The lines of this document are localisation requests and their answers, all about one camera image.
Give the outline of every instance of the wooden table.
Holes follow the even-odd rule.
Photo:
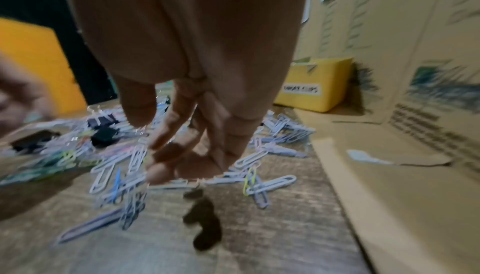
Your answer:
[[[149,193],[146,210],[128,231],[114,224],[57,245],[62,232],[109,210],[93,208],[94,176],[76,171],[1,187],[1,273],[370,273],[315,152],[304,143],[292,148],[309,157],[262,160],[258,174],[264,181],[298,177],[296,184],[269,193],[266,210],[243,196],[241,184],[205,189],[223,229],[222,243],[205,253],[192,245],[200,227],[182,222],[192,202],[181,190]]]

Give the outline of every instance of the yellow container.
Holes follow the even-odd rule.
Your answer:
[[[345,99],[352,58],[292,63],[275,104],[325,113]]]

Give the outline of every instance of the hand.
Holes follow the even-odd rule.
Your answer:
[[[172,104],[150,144],[152,184],[211,178],[241,157],[285,80],[305,4],[69,2],[89,47],[115,80],[130,123],[151,122],[155,84],[174,80]],[[190,117],[188,131],[167,144]]]
[[[20,128],[34,111],[54,117],[46,87],[0,52],[0,138]]]

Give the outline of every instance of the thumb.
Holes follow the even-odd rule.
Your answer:
[[[148,125],[157,113],[157,92],[154,84],[136,82],[110,74],[118,88],[120,103],[128,122],[141,128]]]

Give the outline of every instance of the white label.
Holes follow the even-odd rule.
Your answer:
[[[322,90],[319,84],[301,84],[301,83],[285,83],[282,92],[287,94],[314,95],[320,96]]]

